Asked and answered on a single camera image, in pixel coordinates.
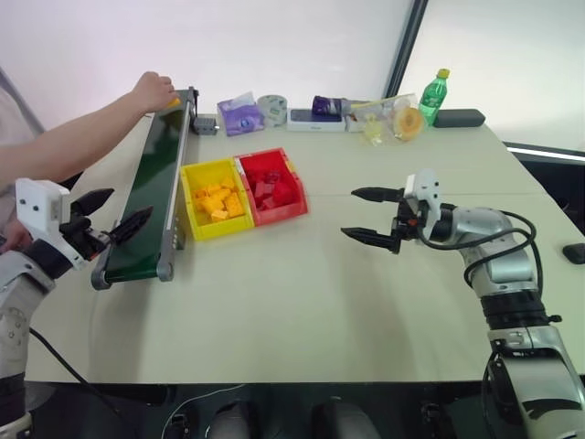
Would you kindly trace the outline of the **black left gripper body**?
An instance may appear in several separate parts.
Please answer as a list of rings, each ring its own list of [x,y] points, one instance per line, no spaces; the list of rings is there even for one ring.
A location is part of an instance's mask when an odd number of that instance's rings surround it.
[[[65,241],[88,262],[111,245],[109,234],[95,230],[89,216],[78,204],[70,208],[69,221],[60,224],[59,231]]]

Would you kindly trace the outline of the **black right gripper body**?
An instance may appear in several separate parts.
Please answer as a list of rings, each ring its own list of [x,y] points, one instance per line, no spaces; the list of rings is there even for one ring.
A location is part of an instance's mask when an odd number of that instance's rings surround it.
[[[401,243],[403,241],[417,240],[419,229],[426,226],[428,217],[428,208],[426,203],[417,213],[414,213],[404,198],[404,189],[398,190],[396,202],[398,203],[397,214],[392,220],[390,238],[390,251],[393,254],[399,254]]]

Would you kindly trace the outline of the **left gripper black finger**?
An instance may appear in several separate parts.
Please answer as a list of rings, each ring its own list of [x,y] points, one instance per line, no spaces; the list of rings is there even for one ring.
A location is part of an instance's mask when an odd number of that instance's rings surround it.
[[[154,207],[138,209],[123,219],[118,226],[109,232],[110,244],[120,246],[131,240],[150,219]]]
[[[89,217],[105,204],[113,192],[113,188],[100,188],[87,192],[71,203],[71,214]]]

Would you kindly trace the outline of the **person's bare left hand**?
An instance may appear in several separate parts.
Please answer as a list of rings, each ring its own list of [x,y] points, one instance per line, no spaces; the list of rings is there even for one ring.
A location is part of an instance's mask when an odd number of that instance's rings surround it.
[[[1,245],[1,253],[26,248],[32,243],[27,228],[17,219],[5,226],[5,243]]]

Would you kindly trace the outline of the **person's bare right hand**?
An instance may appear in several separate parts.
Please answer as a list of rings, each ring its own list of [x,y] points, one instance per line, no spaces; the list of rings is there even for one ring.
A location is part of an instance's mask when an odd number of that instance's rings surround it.
[[[172,80],[153,71],[145,72],[129,95],[143,113],[161,111],[178,99]]]

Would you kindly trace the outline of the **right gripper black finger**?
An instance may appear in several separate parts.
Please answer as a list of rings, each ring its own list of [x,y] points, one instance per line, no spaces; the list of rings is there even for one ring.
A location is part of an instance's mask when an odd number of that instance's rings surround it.
[[[360,187],[352,190],[351,194],[366,201],[373,201],[378,203],[400,203],[400,201],[403,199],[404,189],[394,189],[387,187]]]
[[[347,237],[365,245],[386,249],[393,254],[399,254],[401,239],[396,236],[384,235],[376,230],[351,227],[340,229]]]

